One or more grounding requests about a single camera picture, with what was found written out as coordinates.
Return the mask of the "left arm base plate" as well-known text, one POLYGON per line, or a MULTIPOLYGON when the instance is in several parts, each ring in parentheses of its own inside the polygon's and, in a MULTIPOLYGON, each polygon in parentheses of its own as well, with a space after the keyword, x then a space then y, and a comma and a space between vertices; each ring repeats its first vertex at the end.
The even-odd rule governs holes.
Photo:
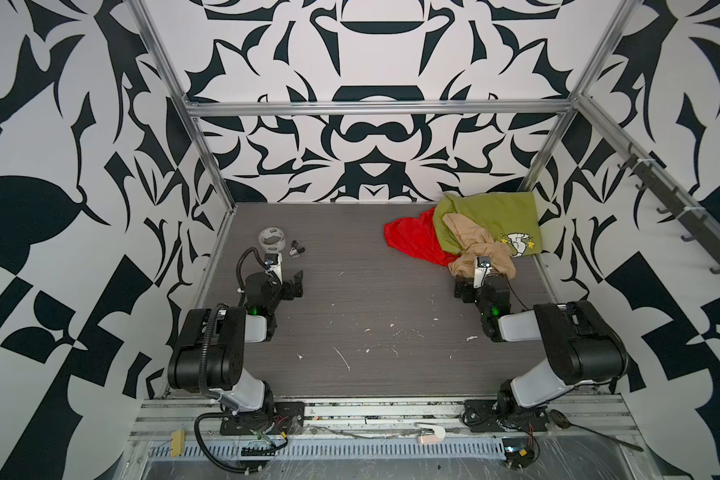
POLYGON ((221 423, 222 436, 240 436, 255 431, 264 433, 284 431, 289 434, 303 426, 304 402, 275 402, 265 404, 261 409, 237 415, 226 414, 221 423))

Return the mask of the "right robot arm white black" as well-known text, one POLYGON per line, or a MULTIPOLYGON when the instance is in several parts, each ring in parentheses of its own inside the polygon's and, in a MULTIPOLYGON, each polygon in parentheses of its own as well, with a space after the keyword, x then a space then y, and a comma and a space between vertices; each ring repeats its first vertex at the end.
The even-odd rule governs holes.
POLYGON ((491 341, 543 344, 545 359, 502 385, 495 404, 498 417, 541 407, 580 386, 611 383, 626 373, 624 343, 591 302, 542 303, 512 313, 510 294, 511 285, 498 276, 478 286, 455 280, 454 296, 476 306, 491 341))

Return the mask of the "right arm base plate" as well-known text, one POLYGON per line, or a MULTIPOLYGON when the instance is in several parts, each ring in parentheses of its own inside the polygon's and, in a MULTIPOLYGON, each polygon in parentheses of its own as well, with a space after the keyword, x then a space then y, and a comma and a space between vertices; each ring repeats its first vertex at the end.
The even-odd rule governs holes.
POLYGON ((548 416, 545 406, 530 409, 512 407, 508 413, 501 413, 498 401, 494 399, 466 400, 460 420, 472 433, 511 431, 536 433, 548 430, 548 416))

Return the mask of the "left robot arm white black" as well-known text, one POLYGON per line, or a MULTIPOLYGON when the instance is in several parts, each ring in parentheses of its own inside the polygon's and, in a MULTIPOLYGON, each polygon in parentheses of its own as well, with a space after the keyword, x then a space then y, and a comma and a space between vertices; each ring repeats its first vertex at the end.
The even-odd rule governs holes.
POLYGON ((240 301, 192 309, 167 367, 170 388, 198 393, 233 414, 270 413, 271 387, 244 367, 245 346, 273 339, 276 309, 303 296, 303 273, 282 275, 282 255, 251 247, 236 265, 240 301))

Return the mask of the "red cloth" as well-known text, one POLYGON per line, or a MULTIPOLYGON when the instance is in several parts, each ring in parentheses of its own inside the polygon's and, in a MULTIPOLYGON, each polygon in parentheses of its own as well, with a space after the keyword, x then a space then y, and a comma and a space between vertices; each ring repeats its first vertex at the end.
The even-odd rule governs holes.
POLYGON ((434 212, 432 207, 416 218, 405 217, 385 224, 383 235, 387 245, 409 257, 447 267, 458 256, 445 252, 440 246, 433 223, 434 212))

